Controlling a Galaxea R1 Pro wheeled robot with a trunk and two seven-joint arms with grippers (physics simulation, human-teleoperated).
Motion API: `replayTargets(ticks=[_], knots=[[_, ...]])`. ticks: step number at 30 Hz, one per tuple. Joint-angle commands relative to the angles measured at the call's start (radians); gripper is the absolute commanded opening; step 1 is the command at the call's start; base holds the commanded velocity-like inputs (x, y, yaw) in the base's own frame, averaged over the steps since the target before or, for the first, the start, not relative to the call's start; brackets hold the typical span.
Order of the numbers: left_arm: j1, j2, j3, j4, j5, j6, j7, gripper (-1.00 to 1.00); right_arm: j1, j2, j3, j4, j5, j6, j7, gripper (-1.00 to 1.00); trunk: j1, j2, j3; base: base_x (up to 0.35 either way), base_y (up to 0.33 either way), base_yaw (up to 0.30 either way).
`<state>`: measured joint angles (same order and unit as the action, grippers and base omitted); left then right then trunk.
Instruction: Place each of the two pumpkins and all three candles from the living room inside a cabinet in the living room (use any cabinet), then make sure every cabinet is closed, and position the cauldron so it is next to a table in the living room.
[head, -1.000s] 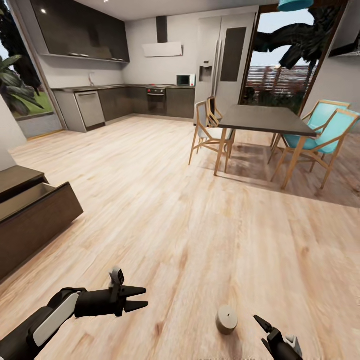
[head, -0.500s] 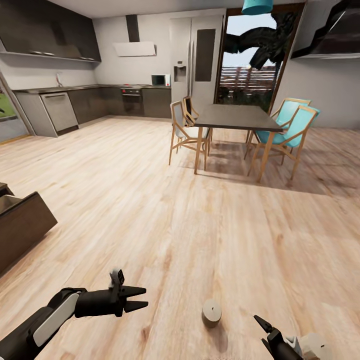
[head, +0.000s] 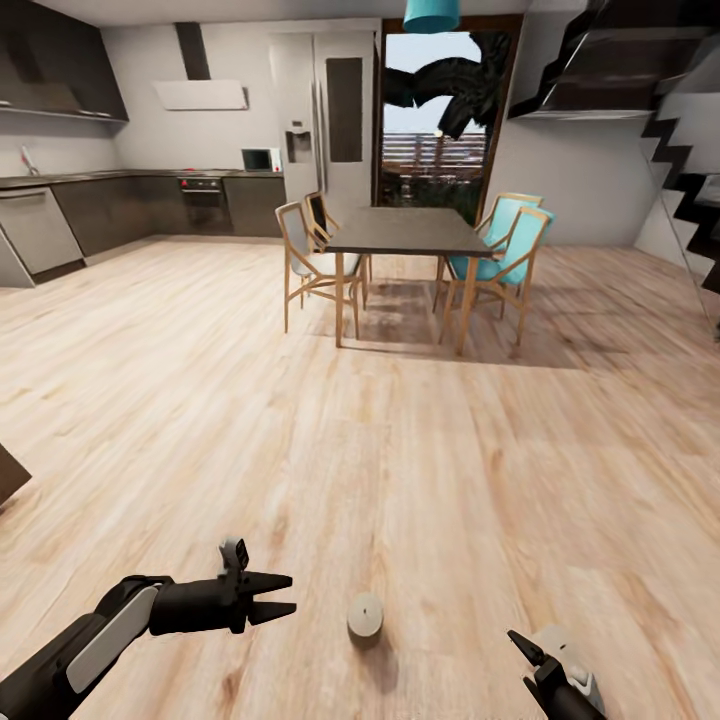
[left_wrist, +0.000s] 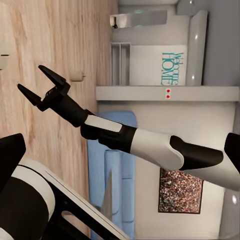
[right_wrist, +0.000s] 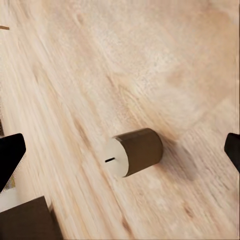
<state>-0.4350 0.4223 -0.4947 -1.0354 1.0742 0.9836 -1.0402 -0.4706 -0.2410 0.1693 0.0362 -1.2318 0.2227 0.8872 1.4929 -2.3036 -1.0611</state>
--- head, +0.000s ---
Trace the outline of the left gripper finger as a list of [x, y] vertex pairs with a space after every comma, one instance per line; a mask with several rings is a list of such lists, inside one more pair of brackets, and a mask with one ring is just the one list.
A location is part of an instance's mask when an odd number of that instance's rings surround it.
[[251, 625], [290, 615], [296, 610], [296, 603], [258, 602], [254, 601], [254, 595], [248, 597], [248, 621], [251, 622]]
[[248, 569], [241, 571], [241, 575], [237, 577], [235, 585], [235, 593], [233, 598], [233, 607], [236, 614], [239, 614], [241, 597], [250, 597], [251, 595], [260, 595], [269, 591], [276, 591], [293, 585], [293, 577], [286, 573], [274, 573], [272, 571], [254, 571]]

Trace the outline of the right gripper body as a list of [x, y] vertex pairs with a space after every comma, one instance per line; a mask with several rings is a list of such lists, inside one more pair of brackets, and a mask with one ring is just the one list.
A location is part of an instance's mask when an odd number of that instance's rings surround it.
[[545, 704], [549, 720], [605, 720], [568, 681], [562, 663], [552, 655], [534, 670], [535, 685]]

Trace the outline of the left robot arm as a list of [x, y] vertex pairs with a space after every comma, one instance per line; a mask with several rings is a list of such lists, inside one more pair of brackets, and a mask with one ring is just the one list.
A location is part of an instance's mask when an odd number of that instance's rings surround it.
[[254, 595], [293, 585], [286, 573], [254, 571], [244, 539], [220, 542], [217, 579], [175, 583], [170, 575], [127, 576], [50, 643], [0, 682], [0, 720], [68, 720], [148, 629], [152, 636], [258, 625], [297, 610], [296, 603], [258, 602]]

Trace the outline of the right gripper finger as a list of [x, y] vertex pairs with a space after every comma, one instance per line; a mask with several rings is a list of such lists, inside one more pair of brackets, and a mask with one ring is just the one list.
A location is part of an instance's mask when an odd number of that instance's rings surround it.
[[543, 703], [543, 699], [535, 683], [533, 683], [528, 677], [525, 677], [523, 681], [525, 682], [525, 685], [529, 688], [529, 691], [533, 694], [533, 697], [537, 700], [537, 703], [543, 709], [545, 709], [545, 704]]
[[525, 654], [526, 662], [528, 662], [532, 668], [536, 669], [538, 668], [538, 664], [544, 666], [544, 662], [548, 662], [550, 655], [545, 653], [541, 647], [535, 645], [533, 641], [528, 641], [526, 637], [519, 635], [515, 630], [509, 631], [507, 634]]

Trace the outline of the pillar candle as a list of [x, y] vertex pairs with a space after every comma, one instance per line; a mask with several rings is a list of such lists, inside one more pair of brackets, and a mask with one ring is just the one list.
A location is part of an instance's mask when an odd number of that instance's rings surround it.
[[370, 593], [360, 593], [354, 597], [347, 609], [347, 632], [356, 648], [371, 651], [382, 635], [383, 604]]
[[571, 669], [581, 666], [581, 656], [575, 640], [558, 625], [543, 625], [530, 641], [543, 649], [545, 653], [558, 659], [565, 675], [571, 677]]

